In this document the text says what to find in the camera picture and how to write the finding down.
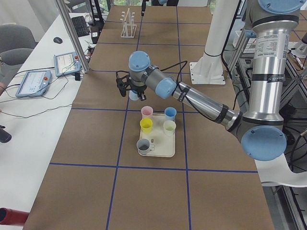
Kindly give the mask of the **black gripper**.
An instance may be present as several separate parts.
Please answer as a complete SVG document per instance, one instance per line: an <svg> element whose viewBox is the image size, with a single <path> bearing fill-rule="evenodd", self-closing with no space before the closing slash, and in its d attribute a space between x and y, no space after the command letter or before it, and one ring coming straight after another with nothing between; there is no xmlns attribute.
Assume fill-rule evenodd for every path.
<svg viewBox="0 0 307 230"><path fill-rule="evenodd" d="M146 2L147 0L142 0L142 11L141 11L141 16L144 16L144 12L146 10Z"/></svg>
<svg viewBox="0 0 307 230"><path fill-rule="evenodd" d="M120 78L118 76L119 72L127 73L127 75ZM133 83L129 72L124 71L124 70L116 71L116 83L117 83L117 88L119 89L122 97L125 97L127 95L126 91L133 90L133 91L137 92L138 98L141 101L146 100L146 95L144 94L145 93L145 85L137 86L135 83Z"/></svg>

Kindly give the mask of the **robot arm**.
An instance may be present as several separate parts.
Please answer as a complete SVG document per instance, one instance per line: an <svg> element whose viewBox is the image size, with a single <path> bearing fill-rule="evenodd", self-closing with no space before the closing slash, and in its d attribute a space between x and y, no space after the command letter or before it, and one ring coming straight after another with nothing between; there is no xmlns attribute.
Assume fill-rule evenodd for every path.
<svg viewBox="0 0 307 230"><path fill-rule="evenodd" d="M193 107L202 116L223 125L241 143L244 152L259 161L271 161L286 149L280 116L282 85L288 53L290 32L299 22L302 0L250 0L246 11L246 25L256 36L252 68L249 107L243 113L183 82L164 74L152 65L147 53L136 51L130 55L129 71L117 77L122 96L145 100L145 90L152 89L159 97L173 96Z"/></svg>
<svg viewBox="0 0 307 230"><path fill-rule="evenodd" d="M149 0L142 0L141 4L141 16L144 16L145 10L146 10L146 5ZM163 6L166 4L167 6L177 6L179 0L151 0L152 6Z"/></svg>

